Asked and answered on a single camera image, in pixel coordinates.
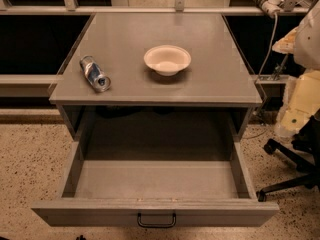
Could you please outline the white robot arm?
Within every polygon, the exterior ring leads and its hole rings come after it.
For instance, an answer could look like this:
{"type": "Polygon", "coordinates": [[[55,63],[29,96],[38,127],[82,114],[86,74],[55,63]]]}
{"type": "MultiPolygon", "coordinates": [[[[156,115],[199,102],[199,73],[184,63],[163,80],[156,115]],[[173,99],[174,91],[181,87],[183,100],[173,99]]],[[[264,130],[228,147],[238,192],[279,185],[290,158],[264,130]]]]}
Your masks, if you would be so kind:
{"type": "Polygon", "coordinates": [[[299,25],[278,40],[272,50],[292,54],[296,64],[307,69],[320,69],[320,1],[299,25]]]}

